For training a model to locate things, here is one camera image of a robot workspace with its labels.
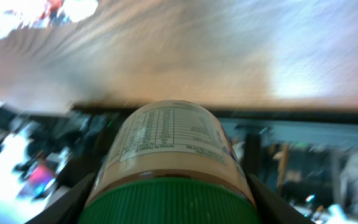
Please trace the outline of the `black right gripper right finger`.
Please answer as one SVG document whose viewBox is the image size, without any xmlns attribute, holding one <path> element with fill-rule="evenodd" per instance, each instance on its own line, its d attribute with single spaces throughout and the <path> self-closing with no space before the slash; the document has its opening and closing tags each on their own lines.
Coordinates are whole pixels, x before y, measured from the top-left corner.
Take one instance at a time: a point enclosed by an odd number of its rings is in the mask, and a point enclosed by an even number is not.
<svg viewBox="0 0 358 224">
<path fill-rule="evenodd" d="M 255 200 L 262 223 L 270 224 L 314 224 L 271 191 L 254 174 L 246 175 L 247 183 Z"/>
</svg>

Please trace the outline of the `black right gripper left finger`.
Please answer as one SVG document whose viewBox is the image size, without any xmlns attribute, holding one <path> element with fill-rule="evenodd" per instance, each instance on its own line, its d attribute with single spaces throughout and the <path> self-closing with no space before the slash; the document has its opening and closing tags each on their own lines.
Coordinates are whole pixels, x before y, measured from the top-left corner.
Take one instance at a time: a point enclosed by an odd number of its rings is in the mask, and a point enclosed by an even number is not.
<svg viewBox="0 0 358 224">
<path fill-rule="evenodd" d="M 93 188 L 96 174 L 88 174 L 72 189 L 25 224 L 76 223 Z"/>
</svg>

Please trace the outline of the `green lid jar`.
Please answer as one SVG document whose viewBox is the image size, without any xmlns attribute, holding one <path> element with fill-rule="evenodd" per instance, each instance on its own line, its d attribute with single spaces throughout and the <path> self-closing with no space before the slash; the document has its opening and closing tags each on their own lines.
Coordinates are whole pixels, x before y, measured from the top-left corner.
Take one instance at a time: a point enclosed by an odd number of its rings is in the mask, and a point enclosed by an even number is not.
<svg viewBox="0 0 358 224">
<path fill-rule="evenodd" d="M 255 200 L 223 127 L 203 107 L 151 103 L 121 126 L 78 221 L 248 223 Z"/>
</svg>

